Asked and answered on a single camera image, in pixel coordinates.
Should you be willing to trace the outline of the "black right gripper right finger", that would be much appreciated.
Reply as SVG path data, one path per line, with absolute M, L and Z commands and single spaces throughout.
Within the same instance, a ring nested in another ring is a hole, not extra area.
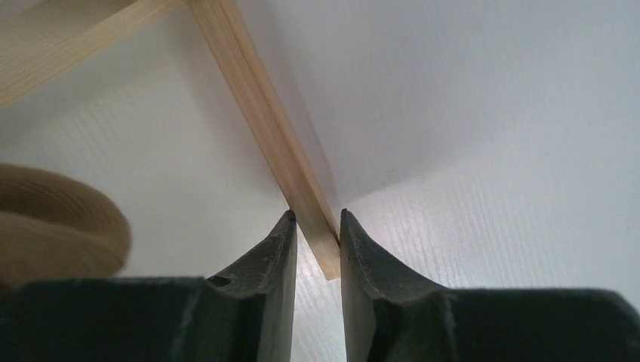
M 350 361 L 637 361 L 639 315 L 599 289 L 452 289 L 340 218 Z

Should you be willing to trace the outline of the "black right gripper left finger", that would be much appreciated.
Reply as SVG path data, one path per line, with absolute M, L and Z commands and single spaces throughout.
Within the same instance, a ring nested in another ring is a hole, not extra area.
M 1 306 L 3 361 L 287 361 L 297 224 L 209 278 L 36 281 Z

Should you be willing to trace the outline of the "wooden clothes rack frame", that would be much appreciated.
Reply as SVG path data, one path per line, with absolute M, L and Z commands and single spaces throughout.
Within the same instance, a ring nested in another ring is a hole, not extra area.
M 328 280 L 340 276 L 338 225 L 234 1 L 188 2 L 195 22 Z M 5 1 L 1 105 L 178 8 L 178 1 Z

